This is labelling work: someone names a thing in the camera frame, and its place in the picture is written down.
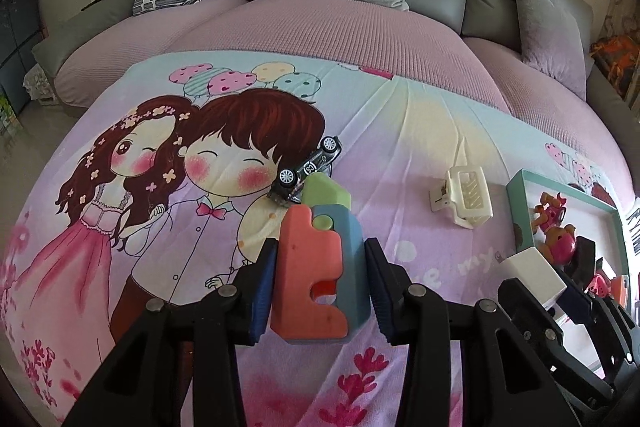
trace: floor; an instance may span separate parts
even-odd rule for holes
[[[43,107],[37,102],[25,107],[18,119],[22,129],[10,143],[0,146],[0,257],[4,255],[4,242],[31,187],[62,139],[78,121],[67,116],[60,106]],[[4,333],[0,333],[0,366],[40,425],[58,427],[18,366]]]

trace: brown hair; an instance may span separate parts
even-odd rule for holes
[[[111,171],[111,155],[124,137],[132,132],[141,122],[158,120],[166,116],[175,117],[174,130],[171,136],[156,151],[153,165],[140,176],[127,178],[124,188],[132,195],[132,203],[127,207],[129,217],[125,226],[138,225],[149,219],[149,214],[158,204],[167,206],[169,195],[180,186],[184,180],[184,163],[177,152],[182,145],[179,138],[182,130],[191,118],[196,118],[198,108],[191,105],[190,100],[183,96],[165,95],[146,100],[135,110],[116,122],[111,128],[100,134],[91,150],[80,158],[80,162],[71,177],[60,188],[56,204],[60,207],[58,213],[69,215],[69,226],[81,216],[83,209],[94,198],[99,185],[112,182],[116,174]],[[175,178],[169,182],[162,177],[173,169]],[[147,187],[154,183],[154,190]],[[120,223],[111,236],[117,242],[120,233]]]
[[[247,89],[207,102],[184,131],[184,145],[220,133],[227,145],[253,144],[280,167],[295,168],[309,156],[324,133],[324,116],[296,96],[268,88]]]

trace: screw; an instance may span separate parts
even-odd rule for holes
[[[221,297],[233,297],[236,293],[238,293],[238,288],[232,284],[225,284],[218,288],[218,295]]]
[[[491,299],[482,299],[480,301],[480,309],[483,312],[493,313],[498,309],[498,305]]]
[[[149,299],[145,305],[146,309],[150,312],[158,313],[164,308],[164,301],[162,299]]]
[[[427,295],[427,288],[422,284],[412,284],[409,286],[408,291],[414,297],[424,297]]]

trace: pink bow tie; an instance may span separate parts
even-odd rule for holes
[[[204,203],[199,204],[196,214],[199,216],[213,216],[216,219],[225,219],[226,208],[210,208]]]

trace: toy car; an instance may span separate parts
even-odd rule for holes
[[[307,176],[314,172],[331,175],[331,165],[342,152],[342,144],[337,136],[325,136],[320,147],[313,151],[300,167],[293,170],[283,168],[271,184],[268,197],[278,204],[300,203],[300,194]]]

